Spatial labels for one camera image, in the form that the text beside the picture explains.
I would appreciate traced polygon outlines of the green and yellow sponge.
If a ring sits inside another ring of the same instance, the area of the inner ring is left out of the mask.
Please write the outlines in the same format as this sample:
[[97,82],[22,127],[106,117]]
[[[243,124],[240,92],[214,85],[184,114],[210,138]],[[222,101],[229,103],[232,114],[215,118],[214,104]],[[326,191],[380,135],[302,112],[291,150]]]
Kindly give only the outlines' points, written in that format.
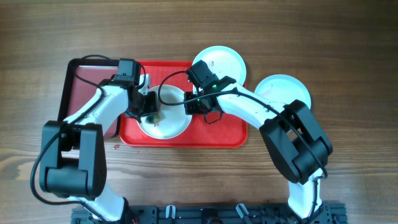
[[154,113],[146,116],[145,122],[148,124],[157,124],[161,121],[160,114]]

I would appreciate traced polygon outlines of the white plate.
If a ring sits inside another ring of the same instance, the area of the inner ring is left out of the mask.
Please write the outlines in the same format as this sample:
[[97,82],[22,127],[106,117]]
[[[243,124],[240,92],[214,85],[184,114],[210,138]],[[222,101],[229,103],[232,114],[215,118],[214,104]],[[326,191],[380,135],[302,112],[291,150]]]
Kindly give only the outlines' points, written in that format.
[[[184,91],[176,86],[163,85],[160,97],[168,103],[178,103],[184,100]],[[140,129],[155,139],[171,139],[182,134],[189,126],[192,115],[185,113],[184,105],[167,106],[159,104],[160,111],[153,116],[156,123],[148,121],[147,116],[138,123]]]

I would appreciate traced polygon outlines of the pale blue plate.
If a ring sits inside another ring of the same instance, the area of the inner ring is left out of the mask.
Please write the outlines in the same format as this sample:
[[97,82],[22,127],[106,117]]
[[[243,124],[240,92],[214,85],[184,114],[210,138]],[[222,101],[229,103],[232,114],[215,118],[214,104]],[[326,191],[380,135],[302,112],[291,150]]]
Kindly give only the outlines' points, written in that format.
[[230,77],[236,83],[244,86],[246,81],[246,65],[245,62],[235,50],[216,45],[202,50],[193,60],[192,64],[204,61],[208,68],[214,73],[219,80],[224,77]]
[[307,87],[289,75],[277,74],[263,79],[254,93],[263,97],[268,105],[278,110],[294,100],[300,100],[309,108],[312,107],[312,99]]

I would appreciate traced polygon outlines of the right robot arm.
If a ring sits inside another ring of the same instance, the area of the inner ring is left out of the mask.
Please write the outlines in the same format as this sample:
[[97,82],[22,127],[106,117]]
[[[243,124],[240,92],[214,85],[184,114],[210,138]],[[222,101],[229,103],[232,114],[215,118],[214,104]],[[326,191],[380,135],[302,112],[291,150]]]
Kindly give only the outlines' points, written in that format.
[[300,100],[277,108],[235,79],[218,78],[202,60],[185,73],[197,89],[196,98],[185,106],[199,104],[203,113],[230,114],[257,128],[275,167],[289,181],[288,206],[310,223],[322,204],[320,181],[328,177],[326,165],[333,152],[310,108]]

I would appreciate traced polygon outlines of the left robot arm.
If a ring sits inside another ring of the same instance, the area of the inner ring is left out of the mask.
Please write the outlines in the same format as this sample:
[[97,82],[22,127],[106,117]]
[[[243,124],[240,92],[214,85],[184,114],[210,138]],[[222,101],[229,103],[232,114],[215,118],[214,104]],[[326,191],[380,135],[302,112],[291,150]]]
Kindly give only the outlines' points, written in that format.
[[48,205],[53,202],[40,196],[37,187],[59,197],[58,205],[79,204],[100,223],[135,223],[127,199],[106,183],[104,134],[121,114],[141,122],[157,112],[155,93],[147,91],[145,69],[134,59],[120,59],[118,72],[94,86],[92,99],[75,114],[43,126],[31,191]]

